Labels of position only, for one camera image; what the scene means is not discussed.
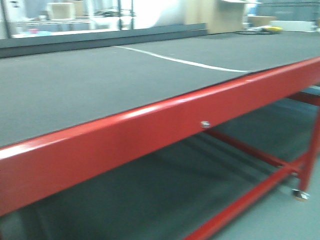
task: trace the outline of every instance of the table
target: table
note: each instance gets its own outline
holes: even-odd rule
[[[319,82],[318,42],[228,33],[1,59],[1,215],[199,132],[282,167],[186,239],[206,239],[292,172],[304,194],[319,121],[292,163],[210,128]]]

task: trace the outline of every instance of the gray table top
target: gray table top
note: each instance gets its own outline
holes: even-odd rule
[[[124,47],[145,52],[103,47],[0,59],[0,146],[320,56],[320,35],[226,33]]]

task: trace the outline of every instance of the white line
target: white line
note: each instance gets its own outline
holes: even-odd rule
[[[248,70],[236,70],[236,69],[228,69],[228,68],[223,68],[223,67],[218,67],[218,66],[205,65],[205,64],[197,63],[197,62],[193,62],[193,61],[186,61],[186,60],[181,60],[181,59],[172,58],[172,57],[168,57],[168,56],[162,56],[162,55],[150,52],[150,51],[143,51],[143,50],[139,50],[139,49],[131,48],[131,47],[126,47],[126,46],[114,46],[114,47],[121,48],[121,49],[127,49],[127,50],[135,51],[138,53],[147,54],[147,55],[150,55],[150,56],[153,56],[156,58],[165,59],[165,60],[169,60],[169,61],[173,61],[173,62],[177,62],[177,63],[182,63],[182,64],[188,64],[188,65],[201,67],[201,68],[205,68],[205,69],[213,69],[213,70],[218,70],[218,71],[234,72],[234,73],[249,73],[249,72],[251,72]]]

